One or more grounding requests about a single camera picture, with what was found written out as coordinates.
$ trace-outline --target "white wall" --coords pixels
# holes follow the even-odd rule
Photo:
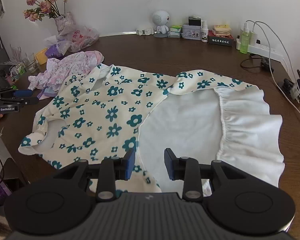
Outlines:
[[[30,8],[25,0],[3,2],[6,13],[0,19],[0,34],[9,55],[9,43],[27,53],[38,52],[43,48],[42,39],[57,34],[53,19],[35,23],[24,19],[22,11]],[[78,24],[93,26],[101,35],[149,25],[150,15],[157,9],[170,13],[170,24],[182,24],[193,14],[207,19],[209,28],[228,23],[234,37],[245,20],[264,21],[282,39],[294,68],[300,69],[300,0],[69,0],[67,4]],[[279,42],[270,37],[271,45],[279,49]]]

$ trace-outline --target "black box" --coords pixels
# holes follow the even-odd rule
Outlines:
[[[189,25],[201,26],[201,19],[189,17]]]
[[[230,36],[216,36],[212,33],[212,31],[209,31],[208,36],[208,43],[209,44],[218,44],[218,45],[225,45],[231,47],[233,44],[233,37]]]

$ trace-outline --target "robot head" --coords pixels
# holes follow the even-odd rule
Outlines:
[[[152,21],[157,26],[164,26],[168,23],[169,20],[170,20],[170,15],[168,14],[168,12],[164,10],[156,11],[152,15]]]

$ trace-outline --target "white bottle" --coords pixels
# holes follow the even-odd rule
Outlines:
[[[203,20],[202,21],[202,28],[201,28],[201,41],[202,42],[208,42],[208,26],[207,26],[207,21]]]

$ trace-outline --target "white robot toy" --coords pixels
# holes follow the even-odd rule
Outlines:
[[[152,15],[152,21],[156,25],[155,30],[157,31],[157,33],[154,34],[155,37],[168,37],[169,28],[166,26],[166,24],[169,22],[169,20],[170,15],[164,10],[156,11]]]

